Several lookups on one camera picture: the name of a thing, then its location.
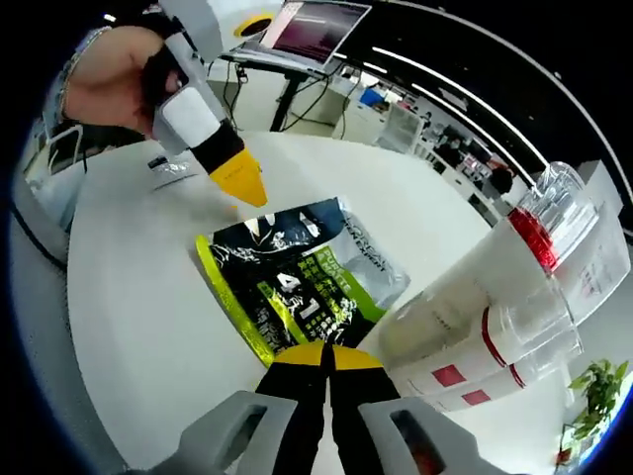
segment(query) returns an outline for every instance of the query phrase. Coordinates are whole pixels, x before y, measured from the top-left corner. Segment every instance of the black desk leg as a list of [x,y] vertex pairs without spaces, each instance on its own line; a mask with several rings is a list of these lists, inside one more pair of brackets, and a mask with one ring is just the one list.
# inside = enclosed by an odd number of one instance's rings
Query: black desk leg
[[304,79],[304,77],[300,79],[294,75],[288,78],[288,85],[279,100],[279,106],[277,106],[277,112],[275,112],[273,124],[270,126],[270,132],[281,131],[286,115],[288,114],[288,109],[290,109],[293,98],[295,97],[295,94],[297,94],[297,89],[299,89],[299,85],[304,81]]

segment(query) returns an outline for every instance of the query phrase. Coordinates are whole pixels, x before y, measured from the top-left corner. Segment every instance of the green leaves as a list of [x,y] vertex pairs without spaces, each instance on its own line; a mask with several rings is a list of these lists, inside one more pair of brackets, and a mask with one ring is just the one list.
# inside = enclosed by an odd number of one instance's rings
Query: green leaves
[[628,361],[617,368],[606,359],[594,361],[569,385],[570,389],[583,389],[587,398],[587,406],[574,420],[574,439],[581,440],[600,432],[602,423],[615,407],[615,396],[619,393],[627,366]]

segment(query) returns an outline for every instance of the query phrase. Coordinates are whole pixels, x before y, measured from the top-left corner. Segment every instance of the white tabletop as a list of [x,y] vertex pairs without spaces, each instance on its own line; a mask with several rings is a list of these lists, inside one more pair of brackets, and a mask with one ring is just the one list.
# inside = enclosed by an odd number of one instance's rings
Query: white tabletop
[[[153,191],[146,164],[162,152],[155,142],[89,160],[70,236],[70,323],[88,393],[132,467],[171,454],[187,425],[264,374],[196,267],[197,234],[345,196],[408,272],[400,305],[489,230],[419,158],[325,138],[242,135],[261,163],[262,209],[221,193],[197,162],[200,175]],[[372,352],[375,333],[362,345]]]

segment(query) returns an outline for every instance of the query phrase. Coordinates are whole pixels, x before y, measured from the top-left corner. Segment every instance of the laptop screen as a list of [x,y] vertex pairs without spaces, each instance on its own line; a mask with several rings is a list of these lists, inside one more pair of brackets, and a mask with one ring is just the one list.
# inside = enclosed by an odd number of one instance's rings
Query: laptop screen
[[260,44],[326,64],[370,8],[350,3],[289,2]]

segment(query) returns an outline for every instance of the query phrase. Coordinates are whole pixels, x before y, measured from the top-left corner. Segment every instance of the person's hand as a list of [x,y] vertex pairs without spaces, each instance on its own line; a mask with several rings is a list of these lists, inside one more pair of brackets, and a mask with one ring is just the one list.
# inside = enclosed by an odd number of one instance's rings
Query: person's hand
[[[95,126],[122,126],[151,136],[152,119],[142,107],[140,74],[160,51],[162,38],[141,27],[118,27],[84,51],[68,78],[63,113]],[[170,75],[167,92],[178,89]]]

